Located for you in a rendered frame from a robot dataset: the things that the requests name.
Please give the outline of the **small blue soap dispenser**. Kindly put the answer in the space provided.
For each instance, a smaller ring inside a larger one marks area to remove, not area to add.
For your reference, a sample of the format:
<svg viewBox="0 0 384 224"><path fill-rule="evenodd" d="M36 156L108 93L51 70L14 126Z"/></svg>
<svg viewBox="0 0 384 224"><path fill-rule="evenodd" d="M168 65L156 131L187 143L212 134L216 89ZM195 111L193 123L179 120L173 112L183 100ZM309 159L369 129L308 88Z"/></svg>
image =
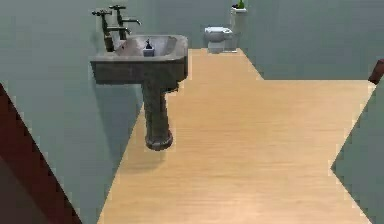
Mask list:
<svg viewBox="0 0 384 224"><path fill-rule="evenodd" d="M153 57L155 55L155 49L151 46L150 40L146 41L147 45L143 49L143 55L145 57Z"/></svg>

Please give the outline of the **white toilet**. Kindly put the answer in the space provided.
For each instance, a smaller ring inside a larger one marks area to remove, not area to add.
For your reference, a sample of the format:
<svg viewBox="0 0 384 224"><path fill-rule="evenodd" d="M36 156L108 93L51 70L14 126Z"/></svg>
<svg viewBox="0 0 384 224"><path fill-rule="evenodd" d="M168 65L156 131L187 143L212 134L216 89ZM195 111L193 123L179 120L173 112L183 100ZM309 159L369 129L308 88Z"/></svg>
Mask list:
<svg viewBox="0 0 384 224"><path fill-rule="evenodd" d="M232 7L228 27L210 26L204 29L204 41L212 54L236 53L244 30L246 29L246 8Z"/></svg>

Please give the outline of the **dark metal tap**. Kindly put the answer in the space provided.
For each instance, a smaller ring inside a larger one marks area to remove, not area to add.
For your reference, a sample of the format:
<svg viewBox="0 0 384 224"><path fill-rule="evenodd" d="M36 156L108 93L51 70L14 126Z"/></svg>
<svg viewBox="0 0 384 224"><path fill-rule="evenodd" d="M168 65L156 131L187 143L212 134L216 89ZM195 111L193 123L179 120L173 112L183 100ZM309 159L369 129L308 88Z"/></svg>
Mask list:
<svg viewBox="0 0 384 224"><path fill-rule="evenodd" d="M114 43L113 43L113 38L110 34L111 31L122 31L123 33L130 34L131 31L127 27L111 27L108 25L106 16L111 15L111 11L107 11L104 9L101 9L99 11L92 11L92 15L98 16L101 18L101 23L102 23L102 32L104 35L104 43L105 43L105 48L107 52L113 52L114 51Z"/></svg>
<svg viewBox="0 0 384 224"><path fill-rule="evenodd" d="M112 9L112 10L115 10L116 11L116 19L117 19L117 23L120 27L123 27L123 28L127 28L124 26L125 23L137 23L138 25L141 25L141 21L139 21L138 19L134 19L134 18L124 18L121 14L121 10L122 9L127 9L126 6L123 6L123 5L119 5L119 4L116 4L116 5L111 5L109 6L109 9ZM131 31L128 29L127 31L119 31L119 38L120 40L126 40L126 35L130 35L131 34Z"/></svg>

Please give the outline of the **grey stone pedestal sink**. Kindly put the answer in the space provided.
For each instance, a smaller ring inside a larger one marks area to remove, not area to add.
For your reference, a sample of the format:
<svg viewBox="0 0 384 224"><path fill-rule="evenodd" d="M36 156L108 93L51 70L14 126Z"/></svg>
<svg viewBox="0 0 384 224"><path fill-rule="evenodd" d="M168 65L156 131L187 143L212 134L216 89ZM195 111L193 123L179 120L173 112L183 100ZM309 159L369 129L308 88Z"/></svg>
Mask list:
<svg viewBox="0 0 384 224"><path fill-rule="evenodd" d="M143 49L150 40L153 57ZM188 77L188 38L183 35L131 35L113 52L90 58L93 77L101 85L139 84L146 119L146 146L155 151L170 147L170 130L165 95L176 91Z"/></svg>

